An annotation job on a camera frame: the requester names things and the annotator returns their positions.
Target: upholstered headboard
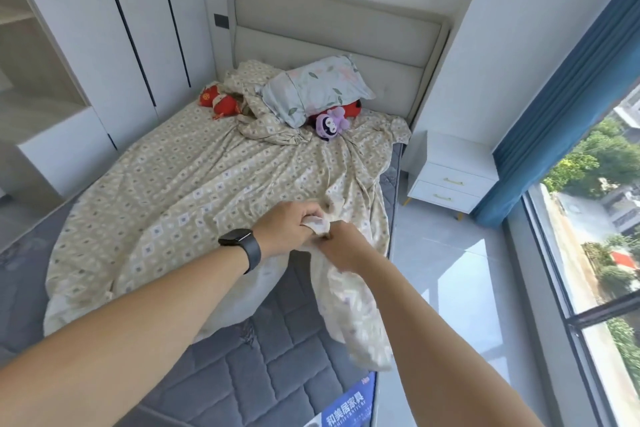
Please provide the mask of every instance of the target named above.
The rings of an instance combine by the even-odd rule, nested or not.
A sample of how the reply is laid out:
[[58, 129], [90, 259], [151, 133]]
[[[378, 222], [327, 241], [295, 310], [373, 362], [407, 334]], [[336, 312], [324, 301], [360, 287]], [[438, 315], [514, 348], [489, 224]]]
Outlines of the upholstered headboard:
[[446, 18], [362, 0], [227, 0], [234, 66], [293, 69], [352, 54], [377, 98], [367, 108], [411, 122], [449, 34]]

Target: hand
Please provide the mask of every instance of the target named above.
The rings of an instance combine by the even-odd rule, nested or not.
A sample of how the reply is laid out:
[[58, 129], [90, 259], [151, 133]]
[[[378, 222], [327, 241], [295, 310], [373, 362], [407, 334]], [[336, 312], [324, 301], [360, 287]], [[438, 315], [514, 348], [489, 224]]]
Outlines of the hand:
[[305, 216], [322, 218], [320, 204], [314, 201], [282, 201], [271, 208], [253, 226], [262, 258], [289, 253], [307, 241], [313, 231], [301, 224]]
[[378, 255], [360, 230], [353, 223], [333, 221], [328, 238], [316, 241], [316, 246], [340, 272], [354, 272], [360, 275], [362, 266]]

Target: building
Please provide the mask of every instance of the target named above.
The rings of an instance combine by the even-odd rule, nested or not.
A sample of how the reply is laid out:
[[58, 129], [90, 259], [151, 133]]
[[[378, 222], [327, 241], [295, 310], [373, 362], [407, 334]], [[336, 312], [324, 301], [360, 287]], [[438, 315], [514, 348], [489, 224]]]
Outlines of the building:
[[600, 202], [621, 234], [634, 234], [636, 226], [640, 225], [640, 180], [614, 189]]
[[611, 116], [620, 122], [623, 135], [629, 142], [640, 144], [640, 85], [613, 109]]

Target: stuffed toy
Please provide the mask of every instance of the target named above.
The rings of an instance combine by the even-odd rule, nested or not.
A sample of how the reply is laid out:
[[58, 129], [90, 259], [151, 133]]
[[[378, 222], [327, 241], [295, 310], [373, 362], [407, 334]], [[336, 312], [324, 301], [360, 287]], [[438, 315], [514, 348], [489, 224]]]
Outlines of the stuffed toy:
[[[309, 117], [309, 121], [308, 124], [311, 126], [315, 126], [316, 125], [316, 119], [323, 114], [326, 114], [329, 110], [335, 110], [338, 107], [331, 107], [331, 108], [327, 108], [324, 112], [320, 112], [317, 115], [311, 115]], [[360, 102], [360, 100], [356, 100], [353, 103], [350, 103], [349, 105], [343, 105], [342, 108], [344, 108], [344, 117], [348, 118], [348, 117], [357, 117], [358, 115], [360, 115], [360, 112], [362, 112], [362, 103]]]
[[199, 104], [201, 107], [213, 108], [213, 120], [242, 113], [238, 101], [231, 95], [220, 93], [217, 85], [210, 86], [202, 91]]
[[349, 126], [342, 107], [327, 110], [326, 114], [320, 114], [316, 118], [316, 132], [322, 140], [326, 141], [347, 130]]

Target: floral pillowcase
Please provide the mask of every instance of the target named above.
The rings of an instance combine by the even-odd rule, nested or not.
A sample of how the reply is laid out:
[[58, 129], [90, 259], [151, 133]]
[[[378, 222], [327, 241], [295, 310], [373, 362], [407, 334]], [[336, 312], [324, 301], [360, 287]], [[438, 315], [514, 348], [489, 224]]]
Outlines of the floral pillowcase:
[[280, 73], [259, 93], [268, 108], [293, 128], [327, 108], [376, 97], [350, 56], [329, 56]]

